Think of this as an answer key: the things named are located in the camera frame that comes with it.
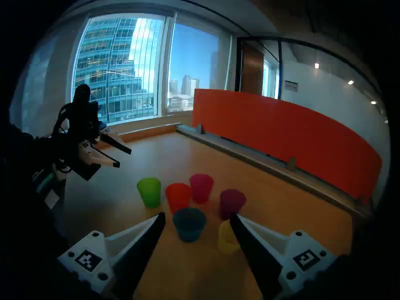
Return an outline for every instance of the blue cup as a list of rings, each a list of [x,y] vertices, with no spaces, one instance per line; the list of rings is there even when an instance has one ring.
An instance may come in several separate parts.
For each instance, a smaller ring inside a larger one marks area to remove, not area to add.
[[[204,213],[193,207],[178,210],[173,215],[173,224],[179,238],[186,243],[196,241],[206,226],[207,219]]]

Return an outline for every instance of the wooden door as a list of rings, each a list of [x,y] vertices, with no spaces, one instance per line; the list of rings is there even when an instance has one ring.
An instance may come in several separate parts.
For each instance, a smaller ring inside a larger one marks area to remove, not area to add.
[[[262,95],[264,55],[248,43],[243,43],[241,91]]]

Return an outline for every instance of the green cup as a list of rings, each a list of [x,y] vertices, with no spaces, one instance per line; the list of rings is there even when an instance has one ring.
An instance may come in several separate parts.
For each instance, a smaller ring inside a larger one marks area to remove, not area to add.
[[[137,190],[147,208],[154,209],[160,205],[161,182],[157,178],[139,180]]]

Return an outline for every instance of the red cup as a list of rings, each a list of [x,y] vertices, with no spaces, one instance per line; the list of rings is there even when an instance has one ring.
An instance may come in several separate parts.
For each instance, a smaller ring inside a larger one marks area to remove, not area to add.
[[[189,200],[192,196],[191,187],[184,183],[173,183],[165,189],[166,198],[168,199],[169,208],[172,214],[180,209],[189,207]]]
[[[232,213],[238,214],[247,199],[245,194],[237,189],[226,189],[221,193],[219,215],[222,220],[231,218]]]
[[[209,200],[214,180],[207,174],[195,174],[190,177],[192,198],[195,203],[203,204]]]

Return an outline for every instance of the plastic cup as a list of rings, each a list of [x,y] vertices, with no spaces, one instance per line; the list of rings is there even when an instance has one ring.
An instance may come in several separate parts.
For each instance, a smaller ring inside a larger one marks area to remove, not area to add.
[[[222,220],[231,218],[231,214],[238,214],[246,203],[246,196],[240,190],[226,189],[221,193],[219,201],[219,215]]]
[[[147,208],[154,209],[160,205],[161,182],[157,178],[139,180],[137,190]]]
[[[180,209],[189,207],[189,200],[192,196],[191,187],[184,183],[173,183],[165,189],[166,198],[172,214]]]
[[[207,219],[204,213],[193,207],[178,210],[173,215],[173,224],[179,238],[186,243],[196,241],[202,234]]]
[[[190,177],[192,198],[195,203],[204,204],[209,200],[214,180],[207,174],[195,174]]]
[[[232,230],[229,220],[223,221],[218,230],[218,250],[223,254],[232,254],[241,246]]]

